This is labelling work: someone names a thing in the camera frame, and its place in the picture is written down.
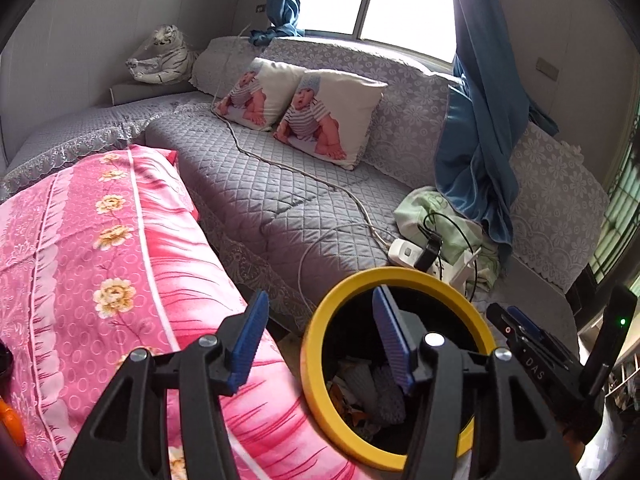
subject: pink bedsheet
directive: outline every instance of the pink bedsheet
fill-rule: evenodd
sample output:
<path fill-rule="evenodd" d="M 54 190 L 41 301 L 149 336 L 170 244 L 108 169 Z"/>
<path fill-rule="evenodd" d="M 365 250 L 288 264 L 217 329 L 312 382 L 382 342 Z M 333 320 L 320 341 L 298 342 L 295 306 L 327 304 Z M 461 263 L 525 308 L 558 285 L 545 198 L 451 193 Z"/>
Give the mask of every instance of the pink bedsheet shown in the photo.
<path fill-rule="evenodd" d="M 133 348 L 184 348 L 246 306 L 175 157 L 141 146 L 89 156 L 0 206 L 0 338 L 16 361 L 6 400 L 45 480 Z M 222 407 L 243 480 L 370 478 L 324 440 L 266 332 L 248 383 Z M 177 410 L 174 394 L 170 458 L 184 480 Z"/>

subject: screw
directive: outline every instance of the screw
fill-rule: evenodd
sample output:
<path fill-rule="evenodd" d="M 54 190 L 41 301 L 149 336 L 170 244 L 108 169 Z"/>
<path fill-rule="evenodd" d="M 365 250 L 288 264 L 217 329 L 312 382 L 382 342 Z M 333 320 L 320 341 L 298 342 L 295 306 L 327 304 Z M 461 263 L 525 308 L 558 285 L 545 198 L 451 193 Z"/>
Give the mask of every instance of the screw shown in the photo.
<path fill-rule="evenodd" d="M 508 348 L 496 348 L 494 354 L 500 361 L 511 361 L 511 356 L 513 356 Z"/>
<path fill-rule="evenodd" d="M 429 346 L 442 346 L 444 345 L 444 337 L 437 332 L 429 332 L 424 336 L 424 342 Z"/>
<path fill-rule="evenodd" d="M 136 348 L 129 354 L 129 357 L 135 363 L 144 361 L 146 359 L 146 350 L 144 348 Z"/>
<path fill-rule="evenodd" d="M 218 344 L 218 338 L 214 335 L 204 335 L 198 339 L 198 344 L 204 348 L 209 348 Z"/>

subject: blue gripper pad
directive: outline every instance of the blue gripper pad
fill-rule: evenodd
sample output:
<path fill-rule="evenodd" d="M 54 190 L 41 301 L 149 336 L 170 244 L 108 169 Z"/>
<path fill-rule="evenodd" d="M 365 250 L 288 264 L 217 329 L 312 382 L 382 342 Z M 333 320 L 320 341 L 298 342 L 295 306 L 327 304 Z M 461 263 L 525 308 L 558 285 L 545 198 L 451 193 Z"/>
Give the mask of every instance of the blue gripper pad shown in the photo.
<path fill-rule="evenodd" d="M 411 374 L 410 343 L 404 338 L 399 324 L 402 323 L 400 311 L 386 286 L 374 289 L 371 306 L 394 381 L 405 395 L 409 395 L 415 384 Z"/>
<path fill-rule="evenodd" d="M 261 291 L 244 311 L 244 325 L 229 354 L 228 370 L 231 373 L 226 383 L 233 393 L 236 393 L 249 377 L 249 371 L 268 320 L 269 297 L 266 292 Z"/>
<path fill-rule="evenodd" d="M 521 311 L 517 306 L 509 306 L 507 307 L 507 313 L 513 317 L 524 330 L 529 332 L 529 335 L 533 338 L 540 341 L 542 339 L 542 332 L 540 332 L 539 327 L 530 320 L 523 311 Z"/>

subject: green blanket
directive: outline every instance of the green blanket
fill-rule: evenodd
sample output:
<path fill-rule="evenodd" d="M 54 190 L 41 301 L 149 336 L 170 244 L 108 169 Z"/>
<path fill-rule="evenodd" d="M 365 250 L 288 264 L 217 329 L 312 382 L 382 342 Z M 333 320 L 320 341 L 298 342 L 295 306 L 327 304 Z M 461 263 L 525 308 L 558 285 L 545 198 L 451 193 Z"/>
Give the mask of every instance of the green blanket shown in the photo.
<path fill-rule="evenodd" d="M 420 247 L 425 247 L 427 240 L 418 229 L 429 213 L 440 213 L 453 220 L 469 240 L 475 251 L 481 248 L 478 256 L 478 286 L 489 290 L 494 286 L 495 280 L 500 274 L 498 263 L 497 245 L 482 232 L 482 227 L 460 216 L 449 205 L 434 187 L 421 187 L 415 189 L 402 200 L 394 211 L 394 217 L 398 224 L 398 230 L 408 240 Z M 437 231 L 442 236 L 442 251 L 440 256 L 453 265 L 465 249 L 468 249 L 460 232 L 447 219 L 432 215 L 426 221 L 427 227 Z"/>

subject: baby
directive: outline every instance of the baby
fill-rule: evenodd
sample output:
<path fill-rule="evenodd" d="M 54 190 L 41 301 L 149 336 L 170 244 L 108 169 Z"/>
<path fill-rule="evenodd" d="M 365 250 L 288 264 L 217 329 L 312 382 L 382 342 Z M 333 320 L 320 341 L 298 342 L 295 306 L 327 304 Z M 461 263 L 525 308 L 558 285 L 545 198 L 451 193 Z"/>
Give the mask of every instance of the baby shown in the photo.
<path fill-rule="evenodd" d="M 291 134 L 300 140 L 316 139 L 314 151 L 318 155 L 342 160 L 346 154 L 340 145 L 338 121 L 331 117 L 322 101 L 316 99 L 319 89 L 320 76 L 311 74 L 302 78 L 273 136 L 284 143 L 289 142 Z"/>
<path fill-rule="evenodd" d="M 256 77 L 258 72 L 260 72 L 260 64 L 252 62 L 240 78 L 240 81 L 216 106 L 216 111 L 220 115 L 227 115 L 230 106 L 244 108 L 243 119 L 251 121 L 257 126 L 264 126 L 264 102 L 266 101 L 266 96 L 262 90 L 260 80 Z"/>

